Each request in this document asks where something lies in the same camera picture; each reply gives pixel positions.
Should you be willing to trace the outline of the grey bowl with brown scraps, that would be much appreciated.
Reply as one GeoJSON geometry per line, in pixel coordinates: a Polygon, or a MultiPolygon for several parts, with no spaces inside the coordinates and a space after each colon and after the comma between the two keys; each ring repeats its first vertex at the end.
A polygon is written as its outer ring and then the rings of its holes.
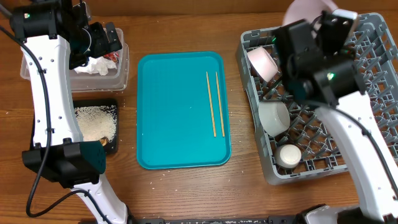
{"type": "Polygon", "coordinates": [[[261,125],[269,136],[276,137],[290,127],[289,111],[283,102],[262,101],[258,111],[261,125]]]}

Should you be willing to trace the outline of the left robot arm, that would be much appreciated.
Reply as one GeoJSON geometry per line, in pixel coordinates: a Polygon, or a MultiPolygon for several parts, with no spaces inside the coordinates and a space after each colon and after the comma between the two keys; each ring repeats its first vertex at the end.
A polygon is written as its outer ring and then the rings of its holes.
{"type": "Polygon", "coordinates": [[[24,165],[38,179],[77,195],[97,223],[133,223],[129,207],[108,182],[100,141],[85,141],[73,107],[70,70],[120,50],[113,23],[90,23],[84,2],[32,1],[15,8],[9,37],[20,45],[29,68],[34,102],[32,146],[24,165]]]}

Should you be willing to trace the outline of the white bowl with rice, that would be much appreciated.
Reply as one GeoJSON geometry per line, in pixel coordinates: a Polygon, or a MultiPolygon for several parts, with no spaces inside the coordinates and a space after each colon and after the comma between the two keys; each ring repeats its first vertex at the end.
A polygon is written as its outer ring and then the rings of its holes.
{"type": "Polygon", "coordinates": [[[248,59],[255,71],[266,82],[271,81],[278,72],[277,64],[263,47],[248,52],[248,59]]]}

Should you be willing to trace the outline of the white round plate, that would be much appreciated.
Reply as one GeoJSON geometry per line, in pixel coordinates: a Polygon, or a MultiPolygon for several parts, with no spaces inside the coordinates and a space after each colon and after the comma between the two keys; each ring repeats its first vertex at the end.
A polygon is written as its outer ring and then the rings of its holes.
{"type": "Polygon", "coordinates": [[[285,13],[282,26],[306,19],[313,22],[322,11],[333,12],[338,6],[332,0],[294,0],[285,13]]]}

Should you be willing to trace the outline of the white cup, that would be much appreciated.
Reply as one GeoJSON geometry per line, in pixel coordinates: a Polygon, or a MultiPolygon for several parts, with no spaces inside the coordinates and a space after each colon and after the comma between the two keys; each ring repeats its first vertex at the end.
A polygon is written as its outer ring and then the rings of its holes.
{"type": "Polygon", "coordinates": [[[302,153],[297,146],[286,144],[276,149],[274,157],[278,166],[286,169],[293,169],[298,166],[302,158],[302,153]]]}

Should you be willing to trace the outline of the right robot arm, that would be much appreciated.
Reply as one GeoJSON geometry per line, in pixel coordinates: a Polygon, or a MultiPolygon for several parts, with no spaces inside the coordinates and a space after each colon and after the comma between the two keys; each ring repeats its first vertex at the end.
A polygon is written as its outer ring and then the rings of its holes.
{"type": "Polygon", "coordinates": [[[377,126],[356,51],[345,45],[358,25],[353,11],[323,11],[273,32],[284,88],[311,106],[329,130],[354,181],[358,208],[338,223],[397,222],[397,164],[377,126]]]}

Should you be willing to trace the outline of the red snack wrapper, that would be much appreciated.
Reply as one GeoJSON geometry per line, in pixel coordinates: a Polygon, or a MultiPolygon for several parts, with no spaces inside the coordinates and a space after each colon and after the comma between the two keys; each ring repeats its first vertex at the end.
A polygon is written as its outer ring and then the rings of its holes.
{"type": "Polygon", "coordinates": [[[111,52],[103,56],[107,60],[111,60],[114,63],[119,62],[119,54],[117,52],[111,52]]]}

